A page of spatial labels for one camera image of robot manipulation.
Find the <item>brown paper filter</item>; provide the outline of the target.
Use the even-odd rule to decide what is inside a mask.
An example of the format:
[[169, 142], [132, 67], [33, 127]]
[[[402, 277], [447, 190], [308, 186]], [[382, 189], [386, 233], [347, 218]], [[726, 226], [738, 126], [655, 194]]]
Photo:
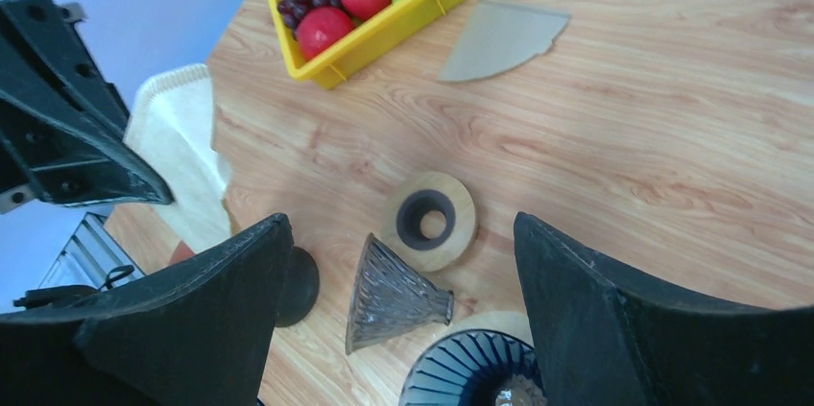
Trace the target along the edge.
[[505, 0], [479, 0], [454, 45], [439, 80], [482, 80], [546, 54], [571, 14]]
[[139, 87], [124, 137], [169, 186], [173, 200], [156, 212], [194, 253], [231, 236], [224, 197], [232, 169], [212, 147], [215, 110], [208, 67], [186, 65]]

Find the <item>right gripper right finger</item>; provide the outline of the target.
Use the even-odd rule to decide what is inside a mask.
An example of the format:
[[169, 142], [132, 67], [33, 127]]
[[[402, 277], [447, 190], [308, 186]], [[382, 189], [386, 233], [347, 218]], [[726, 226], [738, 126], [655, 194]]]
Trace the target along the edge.
[[515, 263], [552, 405], [809, 405], [813, 310], [772, 310], [673, 284], [534, 215]]

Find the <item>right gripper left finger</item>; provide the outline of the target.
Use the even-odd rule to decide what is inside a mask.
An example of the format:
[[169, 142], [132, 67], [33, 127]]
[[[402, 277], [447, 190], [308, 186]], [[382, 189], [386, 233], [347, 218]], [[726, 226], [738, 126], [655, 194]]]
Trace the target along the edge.
[[1, 318], [5, 405], [253, 405], [293, 248], [277, 213], [129, 284]]

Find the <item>clear glass ribbed dripper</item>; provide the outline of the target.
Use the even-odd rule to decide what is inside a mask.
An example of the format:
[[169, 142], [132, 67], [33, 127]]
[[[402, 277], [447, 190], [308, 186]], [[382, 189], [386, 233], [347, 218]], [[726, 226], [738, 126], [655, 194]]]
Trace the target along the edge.
[[347, 313], [347, 355], [430, 323], [449, 325], [453, 313], [453, 291], [436, 286], [372, 233], [367, 236]]

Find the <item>blue ribbed dripper cone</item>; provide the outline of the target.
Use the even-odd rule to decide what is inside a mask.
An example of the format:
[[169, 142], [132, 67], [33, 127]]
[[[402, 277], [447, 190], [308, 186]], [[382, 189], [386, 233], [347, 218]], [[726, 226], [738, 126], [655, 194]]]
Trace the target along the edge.
[[401, 405], [546, 405], [534, 349], [494, 330], [452, 333], [426, 349], [407, 375]]

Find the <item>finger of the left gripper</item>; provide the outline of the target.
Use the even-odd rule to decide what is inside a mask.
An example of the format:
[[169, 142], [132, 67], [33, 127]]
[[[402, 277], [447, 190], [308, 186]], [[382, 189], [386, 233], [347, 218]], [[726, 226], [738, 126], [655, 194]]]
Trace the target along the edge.
[[84, 11], [1, 1], [1, 211], [169, 204], [164, 179], [124, 142], [129, 112], [77, 30]]

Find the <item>yellow plastic fruit tray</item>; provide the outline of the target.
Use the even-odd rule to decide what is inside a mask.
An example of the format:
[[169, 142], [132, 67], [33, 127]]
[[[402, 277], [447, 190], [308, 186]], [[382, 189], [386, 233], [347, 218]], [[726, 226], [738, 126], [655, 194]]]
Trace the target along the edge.
[[277, 11], [279, 0], [268, 0], [288, 74], [297, 81], [311, 81], [324, 89], [341, 84], [465, 0], [400, 0], [312, 60], [305, 60], [297, 41]]

